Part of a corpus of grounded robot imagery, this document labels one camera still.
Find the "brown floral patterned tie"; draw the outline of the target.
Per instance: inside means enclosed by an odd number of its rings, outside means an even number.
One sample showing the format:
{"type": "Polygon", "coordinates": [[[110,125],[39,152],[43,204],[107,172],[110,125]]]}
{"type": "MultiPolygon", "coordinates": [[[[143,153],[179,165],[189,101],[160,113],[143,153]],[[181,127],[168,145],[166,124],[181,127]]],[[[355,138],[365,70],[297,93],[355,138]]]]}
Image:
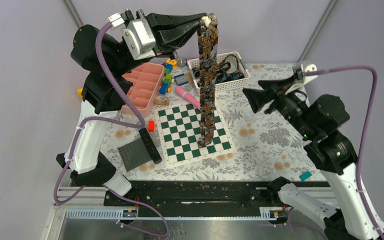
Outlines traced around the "brown floral patterned tie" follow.
{"type": "Polygon", "coordinates": [[[217,75],[218,19],[214,13],[201,17],[197,31],[199,53],[200,138],[198,147],[212,143],[215,131],[215,84],[217,75]]]}

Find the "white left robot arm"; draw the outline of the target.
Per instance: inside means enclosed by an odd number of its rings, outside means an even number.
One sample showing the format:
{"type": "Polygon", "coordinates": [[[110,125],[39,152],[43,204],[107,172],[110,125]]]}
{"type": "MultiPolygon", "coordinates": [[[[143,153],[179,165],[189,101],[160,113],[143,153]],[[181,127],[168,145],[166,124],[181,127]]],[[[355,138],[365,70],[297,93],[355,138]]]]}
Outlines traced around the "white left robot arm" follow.
{"type": "Polygon", "coordinates": [[[129,99],[134,83],[124,78],[153,58],[175,57],[200,27],[203,13],[192,15],[144,14],[126,10],[107,18],[96,28],[86,24],[73,39],[71,58],[89,72],[81,92],[79,120],[68,150],[56,156],[63,170],[80,188],[104,186],[124,206],[132,204],[135,192],[127,178],[101,153],[110,124],[122,106],[128,106],[138,123],[123,126],[138,129],[142,142],[159,163],[161,157],[145,129],[145,120],[129,99]]]}

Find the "white perforated plastic basket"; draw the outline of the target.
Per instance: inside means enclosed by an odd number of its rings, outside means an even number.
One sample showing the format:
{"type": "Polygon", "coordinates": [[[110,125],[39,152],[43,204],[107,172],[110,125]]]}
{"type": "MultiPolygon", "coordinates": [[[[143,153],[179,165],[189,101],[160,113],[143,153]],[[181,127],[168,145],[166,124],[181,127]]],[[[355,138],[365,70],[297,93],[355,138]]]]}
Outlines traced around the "white perforated plastic basket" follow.
{"type": "Polygon", "coordinates": [[[250,73],[239,52],[233,51],[218,54],[216,64],[216,93],[245,87],[250,78],[250,73]]]}

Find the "pink divided organizer tray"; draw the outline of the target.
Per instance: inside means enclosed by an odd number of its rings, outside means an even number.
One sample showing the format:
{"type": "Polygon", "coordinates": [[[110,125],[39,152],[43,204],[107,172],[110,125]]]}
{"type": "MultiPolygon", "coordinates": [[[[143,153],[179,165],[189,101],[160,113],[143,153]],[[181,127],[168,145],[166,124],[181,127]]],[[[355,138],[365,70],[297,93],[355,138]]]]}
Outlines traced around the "pink divided organizer tray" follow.
{"type": "Polygon", "coordinates": [[[164,66],[144,63],[122,77],[133,83],[126,94],[129,100],[145,118],[150,115],[164,77],[164,66]]]}

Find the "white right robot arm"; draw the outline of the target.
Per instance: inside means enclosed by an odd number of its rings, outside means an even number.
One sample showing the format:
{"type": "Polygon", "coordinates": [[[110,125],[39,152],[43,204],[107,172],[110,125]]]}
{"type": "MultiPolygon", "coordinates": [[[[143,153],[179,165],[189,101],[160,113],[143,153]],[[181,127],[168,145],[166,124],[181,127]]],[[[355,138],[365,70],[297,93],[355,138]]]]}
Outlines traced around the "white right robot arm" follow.
{"type": "Polygon", "coordinates": [[[355,151],[352,142],[339,128],[350,119],[343,101],[323,94],[306,105],[297,93],[320,75],[349,70],[367,70],[375,92],[378,75],[368,65],[350,65],[319,70],[314,64],[296,65],[291,77],[260,80],[259,89],[244,88],[254,113],[279,112],[302,136],[308,158],[327,180],[337,207],[326,204],[298,189],[285,177],[267,186],[267,201],[284,204],[314,221],[329,240],[384,240],[384,221],[378,216],[361,178],[364,145],[355,151]]]}

